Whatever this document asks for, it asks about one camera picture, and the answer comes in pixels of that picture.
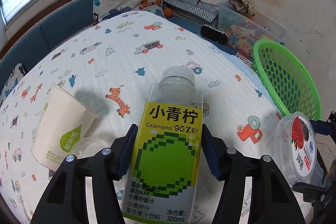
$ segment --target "paper cup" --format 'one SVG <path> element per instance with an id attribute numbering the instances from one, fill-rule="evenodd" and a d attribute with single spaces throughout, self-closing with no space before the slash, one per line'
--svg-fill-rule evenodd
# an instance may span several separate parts
<path id="1" fill-rule="evenodd" d="M 56 171 L 98 115 L 53 84 L 40 116 L 31 153 L 44 167 Z"/>

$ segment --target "green plastic basket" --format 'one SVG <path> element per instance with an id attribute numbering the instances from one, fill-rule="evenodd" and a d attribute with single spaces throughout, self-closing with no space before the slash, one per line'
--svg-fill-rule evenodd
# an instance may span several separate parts
<path id="1" fill-rule="evenodd" d="M 320 96 L 304 65 L 281 44 L 261 39 L 253 45 L 252 69 L 282 115 L 296 111 L 321 120 Z"/>

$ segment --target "container lid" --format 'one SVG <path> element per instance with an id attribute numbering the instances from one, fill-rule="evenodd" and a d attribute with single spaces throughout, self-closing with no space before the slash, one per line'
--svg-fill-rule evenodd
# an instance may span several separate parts
<path id="1" fill-rule="evenodd" d="M 183 66 L 173 66 L 166 69 L 162 74 L 162 79 L 167 77 L 174 77 L 179 76 L 185 79 L 188 79 L 195 85 L 195 76 L 194 73 L 188 69 L 187 67 Z"/>
<path id="2" fill-rule="evenodd" d="M 316 162 L 314 130 L 302 112 L 295 112 L 291 118 L 289 132 L 291 160 L 298 175 L 309 179 Z"/>

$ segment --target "giraffe print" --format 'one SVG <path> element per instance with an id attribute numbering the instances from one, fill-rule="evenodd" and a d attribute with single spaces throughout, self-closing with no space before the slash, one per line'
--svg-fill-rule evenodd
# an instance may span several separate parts
<path id="1" fill-rule="evenodd" d="M 125 105 L 124 102 L 119 98 L 119 94 L 120 94 L 120 88 L 124 86 L 124 85 L 121 85 L 119 88 L 110 88 L 110 92 L 112 92 L 111 95 L 105 95 L 106 98 L 110 98 L 112 99 L 113 101 L 115 101 L 120 109 L 117 109 L 117 112 L 120 116 L 124 117 L 125 114 L 130 114 L 130 110 L 129 110 L 129 106 L 128 104 Z"/>

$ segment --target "screw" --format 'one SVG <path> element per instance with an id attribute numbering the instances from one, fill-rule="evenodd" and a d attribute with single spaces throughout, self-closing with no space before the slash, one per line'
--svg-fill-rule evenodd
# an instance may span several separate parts
<path id="1" fill-rule="evenodd" d="M 229 154 L 236 154 L 237 150 L 235 150 L 233 147 L 229 147 L 226 152 L 228 152 Z"/>
<path id="2" fill-rule="evenodd" d="M 272 160 L 272 158 L 268 155 L 264 155 L 262 159 L 266 162 L 270 162 Z"/>
<path id="3" fill-rule="evenodd" d="M 66 161 L 67 161 L 67 162 L 71 162 L 71 161 L 73 161 L 74 159 L 75 159 L 75 156 L 74 156 L 74 155 L 69 155 L 69 156 L 66 157 Z"/>
<path id="4" fill-rule="evenodd" d="M 108 155 L 108 154 L 111 153 L 111 149 L 110 149 L 110 148 L 104 148 L 104 149 L 101 151 L 101 153 L 102 153 L 103 155 Z"/>

